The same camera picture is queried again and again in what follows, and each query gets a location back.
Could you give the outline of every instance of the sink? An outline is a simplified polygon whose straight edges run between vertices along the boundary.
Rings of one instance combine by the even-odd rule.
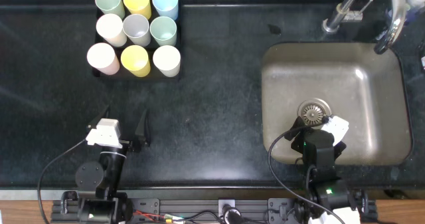
[[[262,63],[263,141],[271,143],[292,127],[337,115],[349,122],[347,145],[337,164],[393,165],[412,147],[400,63],[374,44],[285,43],[274,45]],[[272,157],[294,164],[301,154],[282,138]]]

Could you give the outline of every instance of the sink drain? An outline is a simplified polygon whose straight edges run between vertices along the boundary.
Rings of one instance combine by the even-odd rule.
[[[324,116],[330,116],[331,109],[327,103],[318,98],[304,101],[298,108],[298,116],[308,125],[319,124]]]

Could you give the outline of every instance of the wooden surface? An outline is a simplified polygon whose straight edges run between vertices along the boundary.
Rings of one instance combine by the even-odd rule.
[[[425,223],[425,200],[379,200],[377,205],[382,222]],[[43,201],[48,218],[51,206],[51,201]],[[0,211],[3,224],[44,224],[37,201],[0,201]]]

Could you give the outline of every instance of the white cup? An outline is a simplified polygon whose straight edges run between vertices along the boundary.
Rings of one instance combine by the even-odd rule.
[[[159,47],[153,54],[154,65],[167,77],[174,77],[180,71],[180,52],[171,45]]]
[[[119,16],[121,19],[124,18],[126,12],[124,11],[124,6],[122,4],[122,0],[94,0],[96,6],[104,13],[104,14],[115,14]]]
[[[127,36],[122,30],[122,20],[115,14],[102,15],[96,23],[96,30],[115,47],[121,47],[127,42]]]
[[[115,74],[120,69],[120,62],[115,55],[114,48],[106,43],[97,43],[88,49],[88,63],[107,75]]]
[[[123,22],[123,30],[135,45],[146,47],[151,42],[149,21],[143,15],[129,15]]]
[[[158,14],[176,20],[179,16],[179,0],[152,0]]]
[[[159,46],[175,46],[177,42],[177,25],[172,18],[157,17],[152,21],[150,31]]]

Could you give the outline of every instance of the faucet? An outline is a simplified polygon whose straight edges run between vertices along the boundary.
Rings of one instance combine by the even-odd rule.
[[[326,19],[322,23],[322,29],[326,33],[336,33],[339,24],[342,22],[359,22],[363,19],[363,11],[372,2],[370,0],[360,11],[350,11],[350,6],[354,0],[344,0],[338,4],[331,18]],[[403,28],[406,19],[406,0],[391,0],[392,2],[392,20],[389,29],[379,39],[374,51],[383,54],[397,39]]]

